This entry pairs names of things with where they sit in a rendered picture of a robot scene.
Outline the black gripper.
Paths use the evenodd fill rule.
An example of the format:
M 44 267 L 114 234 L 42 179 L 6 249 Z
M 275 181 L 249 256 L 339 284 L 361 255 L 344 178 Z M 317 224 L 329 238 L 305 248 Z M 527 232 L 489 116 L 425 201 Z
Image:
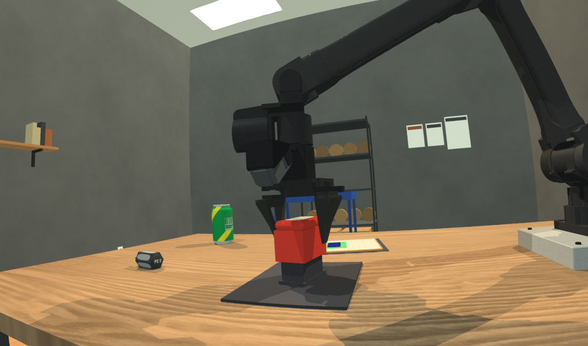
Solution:
M 320 238 L 322 239 L 322 244 L 327 243 L 331 232 L 331 224 L 342 201 L 342 195 L 338 195 L 338 191 L 318 192 L 319 187 L 334 187 L 333 179 L 282 180 L 273 186 L 261 187 L 262 191 L 276 190 L 281 193 L 280 195 L 262 196 L 262 199 L 256 200 L 257 208 L 268 223 L 272 234 L 277 229 L 271 207 L 275 208 L 277 221 L 284 220 L 286 198 L 314 196 Z

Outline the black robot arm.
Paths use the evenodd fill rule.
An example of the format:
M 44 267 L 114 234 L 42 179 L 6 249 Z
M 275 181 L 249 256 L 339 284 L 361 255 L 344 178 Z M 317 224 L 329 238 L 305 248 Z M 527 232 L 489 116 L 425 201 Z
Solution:
M 521 0 L 408 0 L 282 66 L 272 80 L 279 102 L 242 108 L 233 115 L 234 149 L 246 152 L 246 170 L 255 184 L 315 179 L 311 115 L 303 107 L 423 29 L 477 7 L 495 29 L 537 115 L 543 175 L 571 186 L 564 220 L 554 220 L 554 229 L 588 236 L 588 124 L 573 106 Z M 567 141 L 571 137 L 574 140 Z

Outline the green drink can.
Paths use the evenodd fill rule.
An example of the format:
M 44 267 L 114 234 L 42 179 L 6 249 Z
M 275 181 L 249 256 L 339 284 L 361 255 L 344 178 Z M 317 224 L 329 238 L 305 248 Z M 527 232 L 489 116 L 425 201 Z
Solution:
M 234 240 L 233 213 L 230 204 L 213 205 L 211 210 L 213 241 L 225 245 Z

